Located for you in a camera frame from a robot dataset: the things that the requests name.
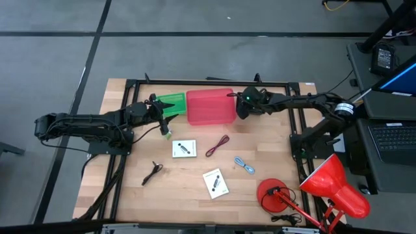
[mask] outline pink plastic container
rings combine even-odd
[[[235,112],[234,97],[230,88],[191,90],[187,92],[187,116],[190,125],[230,124]]]

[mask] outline blue cable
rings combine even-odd
[[[248,172],[248,173],[250,173],[250,174],[254,174],[254,168],[252,168],[251,166],[247,166],[245,163],[244,163],[244,161],[239,157],[239,156],[236,156],[235,158],[234,158],[234,162],[235,163],[237,163],[238,165],[240,165],[240,166],[242,166],[242,167],[244,167],[244,169],[246,169],[246,171]]]

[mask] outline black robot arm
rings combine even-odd
[[[89,153],[121,154],[120,150],[129,152],[131,149],[131,128],[159,122],[162,135],[167,134],[168,122],[176,116],[163,118],[163,109],[172,106],[157,101],[152,94],[145,102],[105,114],[51,113],[35,121],[34,135],[41,141],[61,136],[81,137],[90,143]]]
[[[315,143],[326,133],[325,144],[331,145],[336,142],[333,139],[342,133],[354,120],[354,106],[342,97],[323,93],[304,96],[286,96],[268,92],[266,89],[258,91],[249,86],[243,92],[229,94],[237,96],[237,114],[241,119],[250,114],[272,114],[285,109],[317,109],[323,115],[323,119],[314,127],[307,127],[301,135],[297,136],[298,147],[302,150],[312,151]]]

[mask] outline red cable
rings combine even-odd
[[[218,147],[222,146],[223,144],[227,143],[228,141],[229,141],[229,137],[227,135],[224,135],[221,138],[220,142],[216,146],[214,146],[213,148],[208,150],[207,153],[205,153],[205,156],[210,157]]]

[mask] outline wooden table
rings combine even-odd
[[[120,108],[125,79],[109,79],[100,114]],[[221,86],[189,86],[141,84],[138,101],[149,95],[165,95],[188,90],[222,88]],[[232,86],[235,92],[244,86]],[[270,92],[285,93],[284,88],[267,87]],[[300,83],[301,94],[316,93],[313,83]],[[295,117],[300,131],[297,111]],[[317,110],[305,110],[307,125],[314,126],[322,115]],[[156,123],[134,129],[138,138]],[[302,206],[296,163],[291,156],[289,135],[291,133],[288,111],[262,116],[237,119],[232,124],[191,126],[186,116],[178,116],[171,123],[173,135],[170,140],[161,136],[159,130],[148,133],[133,146],[127,157],[123,177],[117,221],[162,222],[186,224],[233,224],[233,225],[289,225],[286,221],[271,222],[270,215],[259,206],[256,188],[268,178],[283,181],[296,193],[296,202]],[[215,146],[223,135],[230,140],[207,158],[205,152]],[[172,140],[196,140],[196,158],[172,158]],[[235,156],[255,168],[251,175],[233,161]],[[85,168],[73,217],[81,216],[101,192],[109,161],[108,155],[100,155]],[[164,165],[143,187],[142,180],[151,172],[152,161]],[[315,168],[323,160],[315,159]],[[226,180],[229,194],[212,200],[203,182],[202,174],[219,168]],[[112,194],[107,200],[105,217],[109,216]],[[315,206],[309,196],[311,214]],[[281,214],[294,213],[287,208]]]

